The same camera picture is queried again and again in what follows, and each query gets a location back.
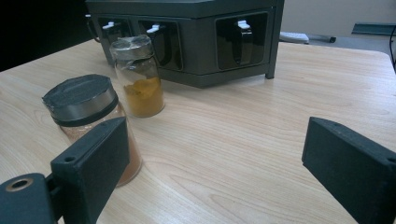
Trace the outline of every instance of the spice container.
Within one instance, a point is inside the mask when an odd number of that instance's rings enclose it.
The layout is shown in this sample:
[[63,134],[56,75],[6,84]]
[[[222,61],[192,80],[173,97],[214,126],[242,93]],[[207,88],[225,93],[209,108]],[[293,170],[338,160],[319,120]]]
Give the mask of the spice container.
[[121,38],[110,46],[130,113],[151,117],[163,107],[163,89],[151,40],[147,35]]
[[[105,120],[125,117],[110,78],[96,74],[67,79],[50,90],[43,97],[43,103],[70,144]],[[128,130],[130,163],[117,187],[132,180],[142,164],[134,135]]]

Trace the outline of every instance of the glass jar with black lid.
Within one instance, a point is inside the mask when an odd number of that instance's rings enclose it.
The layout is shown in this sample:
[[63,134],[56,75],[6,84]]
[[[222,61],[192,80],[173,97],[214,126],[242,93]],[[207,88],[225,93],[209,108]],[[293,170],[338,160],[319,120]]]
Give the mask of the glass jar with black lid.
[[[110,78],[96,74],[67,79],[47,92],[43,103],[70,144],[105,120],[126,117]],[[118,187],[132,180],[142,164],[134,135],[128,126],[130,163]]]

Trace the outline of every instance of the jar lid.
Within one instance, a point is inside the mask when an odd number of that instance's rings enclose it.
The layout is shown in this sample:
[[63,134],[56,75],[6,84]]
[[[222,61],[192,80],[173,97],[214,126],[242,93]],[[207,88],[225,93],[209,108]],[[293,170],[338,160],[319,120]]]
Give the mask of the jar lid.
[[111,43],[110,52],[117,60],[146,59],[154,55],[151,39],[147,35],[124,37]]
[[119,101],[110,78],[96,74],[67,79],[42,99],[53,120],[67,127],[97,121]]

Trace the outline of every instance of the gray wall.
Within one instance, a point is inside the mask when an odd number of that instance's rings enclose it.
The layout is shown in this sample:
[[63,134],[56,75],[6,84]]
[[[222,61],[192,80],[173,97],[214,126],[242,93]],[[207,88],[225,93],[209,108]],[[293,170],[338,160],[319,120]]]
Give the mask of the gray wall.
[[352,36],[355,22],[396,23],[396,0],[285,0],[281,31]]

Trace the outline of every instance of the black lid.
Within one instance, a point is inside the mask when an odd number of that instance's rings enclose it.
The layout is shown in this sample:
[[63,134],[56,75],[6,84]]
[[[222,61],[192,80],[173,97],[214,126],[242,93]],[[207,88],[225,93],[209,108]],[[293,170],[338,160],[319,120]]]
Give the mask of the black lid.
[[86,0],[91,14],[203,18],[272,7],[276,0]]
[[119,101],[110,78],[96,74],[67,79],[42,99],[53,120],[67,127],[97,121]]

